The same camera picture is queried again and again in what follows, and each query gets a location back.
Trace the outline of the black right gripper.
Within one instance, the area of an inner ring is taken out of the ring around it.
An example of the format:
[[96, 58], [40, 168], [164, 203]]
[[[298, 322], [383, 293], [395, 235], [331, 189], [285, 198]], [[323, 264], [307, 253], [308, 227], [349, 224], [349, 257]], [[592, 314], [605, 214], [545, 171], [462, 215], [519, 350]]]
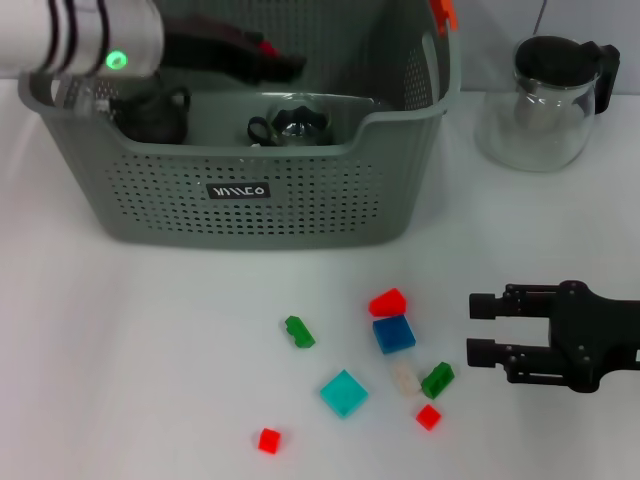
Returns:
[[639, 302], [604, 298], [583, 282], [507, 284], [500, 297], [473, 293], [469, 316], [549, 317], [550, 345], [560, 353], [550, 347], [467, 340], [469, 367], [502, 365], [512, 384], [568, 386], [578, 393], [593, 393], [605, 375], [639, 369]]

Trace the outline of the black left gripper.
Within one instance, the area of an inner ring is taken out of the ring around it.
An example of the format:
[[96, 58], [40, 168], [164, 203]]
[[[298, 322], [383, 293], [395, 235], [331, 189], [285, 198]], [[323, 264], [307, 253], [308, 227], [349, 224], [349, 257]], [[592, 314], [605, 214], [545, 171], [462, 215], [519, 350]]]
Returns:
[[254, 57], [238, 66], [232, 42], [244, 49], [259, 50], [265, 40], [261, 32], [241, 31], [212, 19], [163, 19], [164, 45], [161, 68], [179, 68], [232, 75], [246, 84], [291, 83], [298, 79], [306, 58], [299, 56]]

